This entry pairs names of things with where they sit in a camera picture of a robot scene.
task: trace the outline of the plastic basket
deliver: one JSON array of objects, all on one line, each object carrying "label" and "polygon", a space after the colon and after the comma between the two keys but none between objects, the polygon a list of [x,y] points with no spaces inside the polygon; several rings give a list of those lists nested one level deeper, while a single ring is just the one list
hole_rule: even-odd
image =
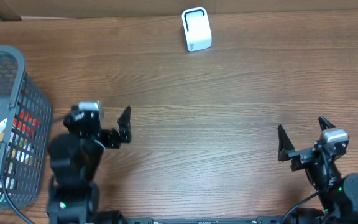
[{"label": "plastic basket", "polygon": [[53,119],[50,102],[25,72],[23,55],[0,46],[0,122],[6,118],[0,142],[0,209],[10,208],[1,178],[17,207],[38,198]]}]

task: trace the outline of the wooden table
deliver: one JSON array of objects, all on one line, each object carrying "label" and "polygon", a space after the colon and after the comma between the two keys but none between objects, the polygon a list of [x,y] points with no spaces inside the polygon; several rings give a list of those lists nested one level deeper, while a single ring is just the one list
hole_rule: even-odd
[{"label": "wooden table", "polygon": [[[358,10],[210,16],[213,46],[186,51],[180,16],[0,23],[55,117],[99,99],[106,128],[132,106],[131,144],[108,150],[100,209],[127,217],[241,218],[285,213],[314,189],[277,161],[277,126],[297,149],[318,116],[348,131],[342,175],[358,172]],[[52,137],[66,132],[56,124]],[[48,223],[47,164],[38,201]],[[321,208],[318,200],[307,207]],[[0,223],[19,223],[10,210]]]}]

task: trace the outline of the white rectangular object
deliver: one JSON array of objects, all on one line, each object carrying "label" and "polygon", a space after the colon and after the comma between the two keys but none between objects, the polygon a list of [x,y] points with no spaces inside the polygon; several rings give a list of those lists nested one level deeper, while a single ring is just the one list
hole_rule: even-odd
[{"label": "white rectangular object", "polygon": [[181,19],[188,51],[203,50],[212,45],[208,15],[203,7],[185,10],[181,14]]}]

